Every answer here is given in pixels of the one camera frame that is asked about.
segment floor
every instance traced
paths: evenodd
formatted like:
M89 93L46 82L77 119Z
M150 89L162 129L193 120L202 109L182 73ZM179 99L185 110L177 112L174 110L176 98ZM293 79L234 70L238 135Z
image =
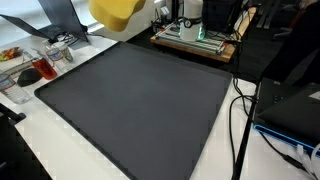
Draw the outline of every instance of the floor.
M279 8L279 11L276 13L269 30L256 28L259 17L255 16L253 23L248 28L247 37L244 39L244 48L239 61L239 72L250 73L256 77L260 76L264 68L277 54L284 42L284 40L276 42L271 41L272 36L279 32L280 27L289 26L294 15L295 12L281 12ZM155 46L150 42L150 38L153 35L154 33L150 28L130 39L128 42L147 49L171 54L182 59L194 61L214 68L219 68L226 71L232 71L232 69L234 69L234 65L232 63L225 64L201 56L186 54L171 48ZM288 77L287 82L292 83L297 80L302 75L307 64L308 62L304 62L299 65L299 67L297 67L296 70L294 70L293 73Z

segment metal stand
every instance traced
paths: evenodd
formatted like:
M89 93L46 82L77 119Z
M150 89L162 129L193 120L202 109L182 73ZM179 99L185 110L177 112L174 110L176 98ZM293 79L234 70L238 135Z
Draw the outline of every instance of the metal stand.
M9 120L9 123L13 126L27 117L23 113L16 114L11 109L7 108L5 105L1 103L0 103L0 113L2 113L3 116L7 117Z

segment black mat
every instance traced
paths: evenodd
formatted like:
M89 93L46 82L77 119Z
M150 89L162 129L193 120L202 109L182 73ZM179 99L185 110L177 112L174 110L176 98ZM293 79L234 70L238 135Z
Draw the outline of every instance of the black mat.
M226 72L118 43L35 94L131 179L182 180L230 81Z

